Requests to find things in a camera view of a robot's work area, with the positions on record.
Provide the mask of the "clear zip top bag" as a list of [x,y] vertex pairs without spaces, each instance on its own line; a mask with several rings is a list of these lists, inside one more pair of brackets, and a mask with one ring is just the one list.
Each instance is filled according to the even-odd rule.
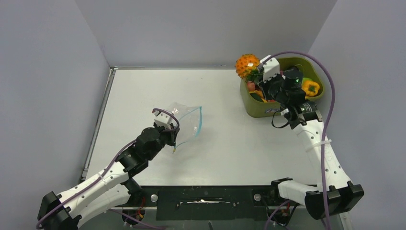
[[176,145],[173,148],[173,153],[175,153],[182,145],[193,141],[200,134],[203,117],[202,107],[186,106],[173,102],[167,107],[167,110],[172,112],[180,124],[180,130],[176,138]]

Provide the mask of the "toy pineapple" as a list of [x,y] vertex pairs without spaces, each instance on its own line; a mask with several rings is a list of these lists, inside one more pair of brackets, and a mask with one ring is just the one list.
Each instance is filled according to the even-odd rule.
[[262,75],[257,69],[260,64],[259,59],[254,54],[243,54],[235,63],[236,74],[244,81],[254,81]]

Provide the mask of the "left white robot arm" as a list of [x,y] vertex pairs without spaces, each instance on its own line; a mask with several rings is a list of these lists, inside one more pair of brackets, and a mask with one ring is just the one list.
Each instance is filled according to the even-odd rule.
[[38,230],[77,230],[93,217],[127,203],[141,188],[133,179],[166,146],[175,146],[180,127],[154,124],[119,150],[101,171],[59,194],[50,192],[41,202]]

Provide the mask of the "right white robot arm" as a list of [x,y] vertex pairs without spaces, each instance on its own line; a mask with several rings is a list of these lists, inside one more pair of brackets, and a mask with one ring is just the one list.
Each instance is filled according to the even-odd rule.
[[265,77],[255,83],[266,99],[280,104],[280,112],[291,130],[301,140],[316,176],[316,186],[283,178],[272,181],[271,202],[280,205],[291,200],[306,207],[309,215],[318,220],[348,212],[364,196],[360,184],[354,184],[324,134],[325,123],[313,101],[306,99],[302,90],[303,74],[295,69]]

